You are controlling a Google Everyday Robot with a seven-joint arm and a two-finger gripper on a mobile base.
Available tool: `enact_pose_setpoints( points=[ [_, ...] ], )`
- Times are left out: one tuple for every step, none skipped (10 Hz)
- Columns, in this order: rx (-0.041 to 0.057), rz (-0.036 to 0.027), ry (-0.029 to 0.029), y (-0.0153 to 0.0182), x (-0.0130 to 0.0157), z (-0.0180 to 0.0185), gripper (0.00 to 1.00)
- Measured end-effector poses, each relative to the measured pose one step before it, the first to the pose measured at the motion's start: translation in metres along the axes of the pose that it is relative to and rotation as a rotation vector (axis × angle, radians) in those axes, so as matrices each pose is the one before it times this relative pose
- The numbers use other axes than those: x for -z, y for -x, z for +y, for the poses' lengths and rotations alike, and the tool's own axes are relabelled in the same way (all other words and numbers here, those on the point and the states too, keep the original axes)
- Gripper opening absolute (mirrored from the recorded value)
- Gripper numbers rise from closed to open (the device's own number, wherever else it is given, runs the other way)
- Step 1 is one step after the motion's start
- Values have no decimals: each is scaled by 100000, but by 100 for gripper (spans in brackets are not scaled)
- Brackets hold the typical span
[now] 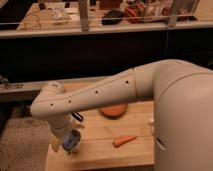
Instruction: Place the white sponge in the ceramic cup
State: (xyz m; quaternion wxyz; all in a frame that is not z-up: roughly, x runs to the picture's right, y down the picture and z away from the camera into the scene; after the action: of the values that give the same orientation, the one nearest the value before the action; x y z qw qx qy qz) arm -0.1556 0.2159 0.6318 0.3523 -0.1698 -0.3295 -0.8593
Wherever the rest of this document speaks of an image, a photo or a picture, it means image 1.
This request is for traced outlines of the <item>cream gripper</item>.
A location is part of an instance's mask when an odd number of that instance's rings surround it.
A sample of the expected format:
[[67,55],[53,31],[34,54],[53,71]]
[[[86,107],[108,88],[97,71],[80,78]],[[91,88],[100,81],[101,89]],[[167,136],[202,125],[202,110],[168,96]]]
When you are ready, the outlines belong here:
[[49,125],[52,133],[51,148],[57,153],[63,139],[71,130],[77,130],[75,119],[70,116],[56,116],[49,120]]

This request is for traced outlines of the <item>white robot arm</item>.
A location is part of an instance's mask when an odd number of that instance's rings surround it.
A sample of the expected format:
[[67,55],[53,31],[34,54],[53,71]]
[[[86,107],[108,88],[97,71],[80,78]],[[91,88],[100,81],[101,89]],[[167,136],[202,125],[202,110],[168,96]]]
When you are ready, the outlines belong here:
[[213,70],[187,61],[138,66],[71,92],[49,82],[30,112],[63,136],[71,113],[146,100],[154,102],[154,170],[213,171]]

